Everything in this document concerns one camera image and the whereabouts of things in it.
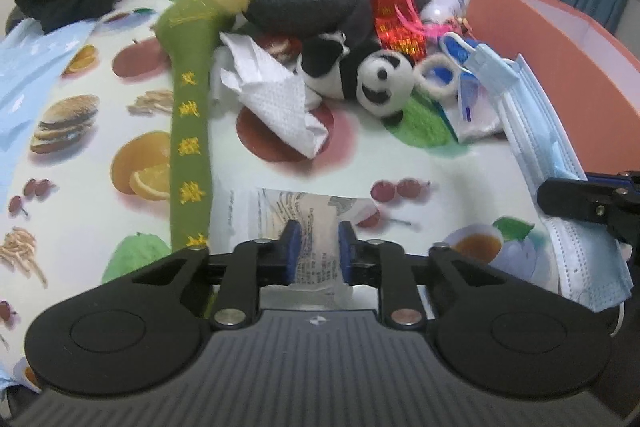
green fabric strip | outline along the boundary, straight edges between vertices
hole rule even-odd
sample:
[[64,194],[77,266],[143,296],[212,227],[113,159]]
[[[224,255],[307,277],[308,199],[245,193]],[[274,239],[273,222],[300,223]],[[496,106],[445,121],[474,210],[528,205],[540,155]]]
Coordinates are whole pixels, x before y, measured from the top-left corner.
[[204,245],[213,201],[209,159],[209,71],[220,32],[235,16],[212,0],[178,0],[156,23],[156,37],[171,58],[174,112],[171,127],[171,248]]

blue surgical mask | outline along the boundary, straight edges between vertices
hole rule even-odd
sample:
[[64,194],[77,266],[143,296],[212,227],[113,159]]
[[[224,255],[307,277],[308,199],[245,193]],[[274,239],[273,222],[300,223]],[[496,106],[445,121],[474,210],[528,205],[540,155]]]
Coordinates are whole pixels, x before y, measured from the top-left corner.
[[[522,57],[507,64],[480,44],[464,66],[488,91],[534,204],[548,178],[586,180],[558,115]],[[628,267],[605,225],[538,213],[556,254],[564,297],[594,312],[630,297]]]

orange box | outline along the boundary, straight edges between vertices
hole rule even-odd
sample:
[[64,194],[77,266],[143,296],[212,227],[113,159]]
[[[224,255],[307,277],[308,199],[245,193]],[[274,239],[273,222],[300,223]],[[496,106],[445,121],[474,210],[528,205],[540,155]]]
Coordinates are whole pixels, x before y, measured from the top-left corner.
[[558,0],[471,0],[474,35],[521,54],[585,171],[640,170],[640,61],[589,16]]

metal screw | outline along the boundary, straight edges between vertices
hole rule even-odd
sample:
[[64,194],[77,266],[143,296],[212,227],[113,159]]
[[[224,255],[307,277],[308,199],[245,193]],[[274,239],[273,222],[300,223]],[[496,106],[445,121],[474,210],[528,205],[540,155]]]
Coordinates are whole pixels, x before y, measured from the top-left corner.
[[237,326],[245,318],[245,313],[237,308],[224,308],[213,315],[213,319],[223,326]]
[[413,326],[422,320],[422,314],[418,310],[402,308],[391,313],[391,320],[401,326]]

panda plush toy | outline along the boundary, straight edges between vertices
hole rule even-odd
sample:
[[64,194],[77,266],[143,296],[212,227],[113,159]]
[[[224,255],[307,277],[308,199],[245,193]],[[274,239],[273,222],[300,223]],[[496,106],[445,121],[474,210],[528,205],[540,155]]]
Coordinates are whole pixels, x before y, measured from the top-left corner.
[[297,72],[307,87],[327,98],[356,100],[384,123],[398,124],[414,89],[414,62],[367,40],[352,50],[340,34],[302,43]]

